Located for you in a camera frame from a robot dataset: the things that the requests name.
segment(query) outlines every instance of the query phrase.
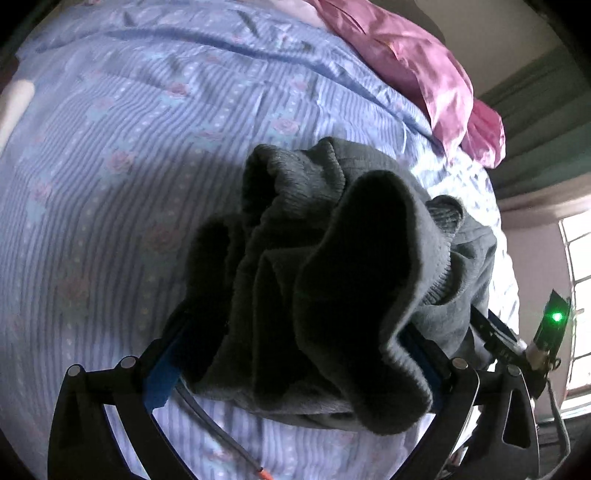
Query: knitted sweater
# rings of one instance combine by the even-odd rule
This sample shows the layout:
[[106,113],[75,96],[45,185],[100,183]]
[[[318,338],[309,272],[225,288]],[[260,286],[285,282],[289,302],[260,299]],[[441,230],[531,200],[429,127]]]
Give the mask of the knitted sweater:
[[413,322],[470,357],[470,305],[487,310],[495,248],[456,199],[430,199],[371,147],[259,145],[242,211],[193,244],[184,376],[199,395],[286,423],[407,430],[433,395],[398,335]]

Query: wall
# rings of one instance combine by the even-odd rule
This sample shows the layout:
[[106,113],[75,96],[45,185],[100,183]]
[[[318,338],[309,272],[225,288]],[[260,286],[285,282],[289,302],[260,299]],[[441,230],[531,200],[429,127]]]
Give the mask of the wall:
[[415,0],[481,95],[560,44],[523,0]]
[[[529,343],[538,328],[552,289],[563,297],[571,295],[566,251],[558,224],[506,230],[505,235],[519,286],[519,336]],[[572,325],[567,328],[558,352],[563,364],[550,374],[559,402],[564,398],[569,373],[571,328]],[[538,400],[535,413],[539,419],[551,416],[547,393]]]

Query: bedsheet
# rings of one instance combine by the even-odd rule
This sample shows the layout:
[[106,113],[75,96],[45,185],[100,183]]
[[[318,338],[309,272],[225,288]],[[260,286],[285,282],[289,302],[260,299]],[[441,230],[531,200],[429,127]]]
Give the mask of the bedsheet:
[[[32,80],[36,94],[0,157],[0,428],[37,478],[65,370],[110,368],[159,336],[184,297],[192,233],[238,209],[243,164],[260,143],[362,142],[432,196],[460,198],[497,236],[490,307],[517,329],[486,172],[461,152],[439,156],[420,110],[331,33],[230,0],[88,0],[19,56],[15,78]],[[387,479],[427,421],[378,437],[198,400],[276,480]],[[198,478],[250,478],[178,397],[154,414]],[[145,475],[109,415],[130,467]]]

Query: wire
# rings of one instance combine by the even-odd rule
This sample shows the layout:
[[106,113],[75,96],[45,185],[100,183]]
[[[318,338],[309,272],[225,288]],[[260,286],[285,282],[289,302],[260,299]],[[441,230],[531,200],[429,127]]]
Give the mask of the wire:
[[540,480],[551,480],[554,478],[554,475],[560,469],[566,457],[570,455],[570,438],[569,438],[569,431],[566,429],[566,425],[564,424],[564,420],[560,415],[560,410],[558,409],[558,404],[556,402],[556,395],[554,395],[554,389],[552,388],[552,383],[550,379],[547,378],[546,382],[548,384],[548,395],[550,396],[550,408],[552,409],[552,415],[554,416],[554,423],[556,425],[556,432],[558,433],[558,444],[560,445],[560,453],[562,458],[558,462],[551,472],[547,473]]
[[213,419],[205,413],[205,410],[201,408],[197,400],[193,398],[191,392],[184,385],[182,381],[179,381],[176,385],[177,392],[181,395],[183,400],[187,403],[189,408],[195,412],[195,414],[205,423],[209,432],[215,434],[221,441],[232,448],[237,454],[244,458],[252,467],[255,469],[256,474],[262,480],[273,480],[273,477],[267,472],[259,462],[257,462],[250,453],[248,453],[242,445],[228,435],[224,430],[213,421]]

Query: floral pattern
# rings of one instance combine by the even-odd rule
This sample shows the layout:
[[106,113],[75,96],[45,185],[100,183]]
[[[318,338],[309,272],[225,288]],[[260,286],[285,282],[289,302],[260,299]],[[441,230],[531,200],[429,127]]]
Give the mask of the floral pattern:
[[308,82],[304,80],[304,77],[297,76],[289,81],[290,87],[298,93],[303,93],[308,89]]
[[144,233],[142,246],[155,254],[166,255],[180,248],[183,236],[181,230],[157,223]]
[[88,120],[96,122],[103,118],[107,112],[114,106],[115,99],[111,97],[103,97],[95,100],[90,108],[86,111]]
[[222,144],[225,134],[215,127],[204,125],[193,134],[195,147],[214,152]]
[[27,200],[27,220],[33,225],[39,223],[47,210],[47,201],[53,187],[51,183],[37,180],[30,190]]
[[99,175],[110,185],[117,185],[124,181],[134,166],[135,154],[127,150],[108,152],[103,161]]
[[190,86],[187,83],[172,82],[160,96],[160,101],[168,106],[177,106],[185,102],[190,92]]
[[177,228],[173,220],[170,215],[156,215],[141,234],[140,255],[147,276],[168,277],[178,266],[177,253],[183,244],[185,231]]
[[300,124],[289,118],[276,118],[271,121],[271,128],[281,135],[295,135]]
[[80,323],[88,317],[90,280],[75,271],[63,274],[56,282],[58,306],[68,322]]

